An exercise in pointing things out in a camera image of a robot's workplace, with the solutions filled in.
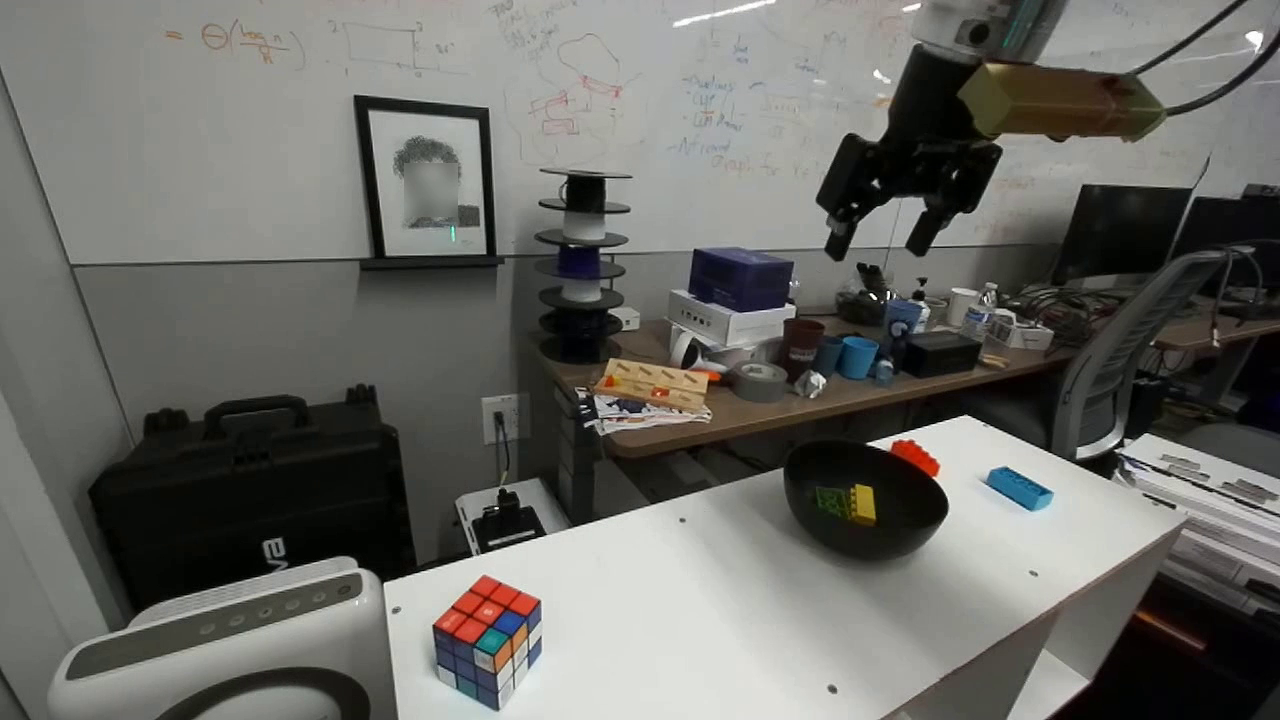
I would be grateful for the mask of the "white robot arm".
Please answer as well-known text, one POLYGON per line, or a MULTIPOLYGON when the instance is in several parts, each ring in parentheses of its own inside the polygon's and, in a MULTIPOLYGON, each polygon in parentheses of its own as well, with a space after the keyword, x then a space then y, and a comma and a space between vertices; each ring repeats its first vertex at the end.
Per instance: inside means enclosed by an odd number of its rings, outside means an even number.
POLYGON ((889 127, 875 139, 848 131, 820 180, 832 261, 848 254, 858 221, 889 198, 923 198, 907 234, 913 254, 983 198, 1005 148, 974 131, 960 89, 983 62, 1032 62, 1058 11, 1063 0, 918 0, 889 127))

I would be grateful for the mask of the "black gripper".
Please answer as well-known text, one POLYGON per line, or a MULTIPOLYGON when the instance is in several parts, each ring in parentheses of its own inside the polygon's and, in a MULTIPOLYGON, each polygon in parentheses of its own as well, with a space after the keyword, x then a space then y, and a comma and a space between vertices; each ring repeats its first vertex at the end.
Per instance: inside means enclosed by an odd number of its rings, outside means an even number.
POLYGON ((913 254, 927 254, 952 214, 979 205, 999 145, 974 131, 971 112, 960 99, 971 71, 971 60, 952 60, 917 44, 892 90, 889 127, 875 139, 855 131, 840 139, 815 193, 815 205, 828 212, 828 261, 843 261, 858 214, 889 198, 923 198, 905 245, 913 254))

